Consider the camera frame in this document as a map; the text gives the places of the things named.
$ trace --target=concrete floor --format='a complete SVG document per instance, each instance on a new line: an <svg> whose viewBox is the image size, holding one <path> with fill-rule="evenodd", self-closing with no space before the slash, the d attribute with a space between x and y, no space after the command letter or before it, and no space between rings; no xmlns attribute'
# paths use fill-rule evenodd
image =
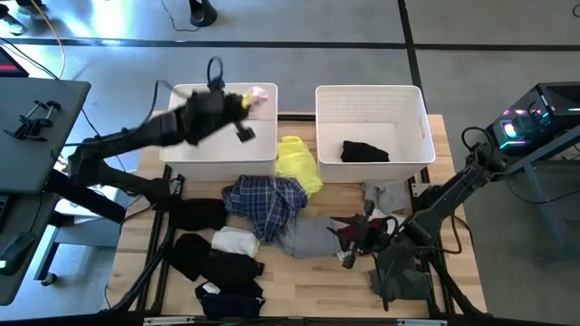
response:
<svg viewBox="0 0 580 326"><path fill-rule="evenodd" d="M165 0L178 27L188 27L185 1ZM412 84L407 52L378 49L377 43L404 43L396 0L214 0L218 21L195 33L170 29L159 1L46 0L63 38L139 40L139 46L66 46L64 77L90 82L85 109L101 133L138 124L150 106L153 83L205 81L205 65L220 55L227 82L275 82L280 110L314 111L314 89L321 84ZM415 43L580 44L580 18L572 0L406 0ZM30 26L21 42L52 38L42 22L17 16ZM552 24L543 24L545 20ZM155 47L159 41L254 41L365 43L366 49ZM21 45L53 72L60 69L58 47ZM457 168L465 149L459 141L467 126L485 126L537 82L578 81L578 52L417 51L427 109L444 115ZM33 76L44 76L16 58ZM169 91L160 90L158 107L167 109ZM70 141L92 135L79 119ZM136 168L137 153L121 156ZM555 194L578 188L569 177ZM558 203L565 211L574 198ZM545 250L537 209L517 201L503 183L481 189L466 203L478 268L490 312L499 317L578 324L580 295L576 263L537 267ZM53 272L58 285L43 288L26 276L13 305L0 308L0 319L95 312L102 304L113 252L62 247ZM31 270L38 264L34 259ZM43 297L42 305L34 298Z"/></svg>

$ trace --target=wooden table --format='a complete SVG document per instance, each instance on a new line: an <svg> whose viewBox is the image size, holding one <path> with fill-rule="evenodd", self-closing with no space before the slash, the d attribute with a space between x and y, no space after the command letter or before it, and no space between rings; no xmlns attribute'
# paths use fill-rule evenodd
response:
<svg viewBox="0 0 580 326"><path fill-rule="evenodd" d="M440 115L429 116L431 133L437 153L436 161L430 165L429 172L432 183L442 184L455 174L450 156L445 125ZM278 122L278 137L298 136L312 150L316 158L316 141L313 122L280 121ZM137 174L141 177L160 177L164 165L160 161L159 148L146 148L141 151ZM213 197L221 198L221 189L231 183L220 182L186 182L184 198ZM149 203L142 199L137 202L128 214L141 210ZM308 207L300 216L328 217L351 216L363 210L363 189L360 184L326 184L317 194L313 195ZM463 209L457 215L465 219ZM115 255L109 282L108 297L115 304L131 287L143 269L150 229L154 213L147 212L131 219L122 228L121 239ZM228 224L250 229L246 219L231 216ZM163 221L160 239L165 234L167 218ZM449 273L458 283L461 290L471 299L476 307L485 311L486 305L479 282L473 248L469 233L458 225L463 254L448 255L446 262ZM182 234L176 233L176 239ZM199 232L210 239L213 231ZM447 220L441 230L443 246L456 248L457 244ZM366 272L374 268L371 257L357 259L352 270L342 268L336 257L319 257L296 260L273 246L261 246L256 256L258 262L266 264L265 272L256 280L264 289L266 304L261 310L261 316L304 316L304 317L373 317L373 318L419 318L428 317L428 307L425 301L397 300L390 304L385 312L382 300L372 293L370 280ZM147 308L153 302L153 296L158 281L158 272L151 278ZM196 299L194 289L203 283L202 277L192 283L181 273L169 268L165 300L162 313L164 315L203 315L201 305ZM444 311L439 279L433 276L437 302Z"/></svg>

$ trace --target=white laundry basket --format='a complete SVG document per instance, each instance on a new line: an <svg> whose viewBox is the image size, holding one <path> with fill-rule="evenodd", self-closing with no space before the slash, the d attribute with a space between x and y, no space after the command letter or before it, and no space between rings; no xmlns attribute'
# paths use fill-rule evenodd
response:
<svg viewBox="0 0 580 326"><path fill-rule="evenodd" d="M343 141L373 145L388 163L343 163ZM318 172L327 183L404 181L435 160L427 112L415 86L316 89Z"/></svg>
<svg viewBox="0 0 580 326"><path fill-rule="evenodd" d="M226 92L243 94L250 87L266 91L268 101L250 111L243 124L254 130L256 137L242 143L236 127L229 124L197 146L183 142L164 148L160 158L191 181L236 181L241 175L274 176L276 174L276 139L278 114L278 88L273 83L229 83ZM206 91L206 84L177 85L171 93L169 107L184 103L176 92L190 94L193 90Z"/></svg>

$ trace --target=blue plaid shirt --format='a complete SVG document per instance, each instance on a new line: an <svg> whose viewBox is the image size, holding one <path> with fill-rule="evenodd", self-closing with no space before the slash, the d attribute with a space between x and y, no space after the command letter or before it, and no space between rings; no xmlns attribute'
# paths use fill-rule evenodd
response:
<svg viewBox="0 0 580 326"><path fill-rule="evenodd" d="M285 177L241 176L222 190L229 214L247 217L256 237L269 244L306 207L308 196L298 181Z"/></svg>

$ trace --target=black desk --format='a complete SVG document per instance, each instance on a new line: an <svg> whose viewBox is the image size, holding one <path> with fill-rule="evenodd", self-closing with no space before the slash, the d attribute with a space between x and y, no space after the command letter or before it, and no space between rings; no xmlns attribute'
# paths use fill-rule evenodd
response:
<svg viewBox="0 0 580 326"><path fill-rule="evenodd" d="M90 88L91 85L85 81L0 78L0 191L14 197L0 230L0 250L4 250L18 233L28 232L33 223L35 236L33 247L20 270L14 275L0 275L0 305L14 300L60 198L54 193L43 192L54 166L51 149L61 147L68 138ZM57 101L63 107L60 112L53 113L53 126L42 133L47 141L13 139L1 131L17 128L18 115L25 115L34 106L33 100ZM45 115L46 111L39 109L34 118ZM42 207L34 222L41 198Z"/></svg>

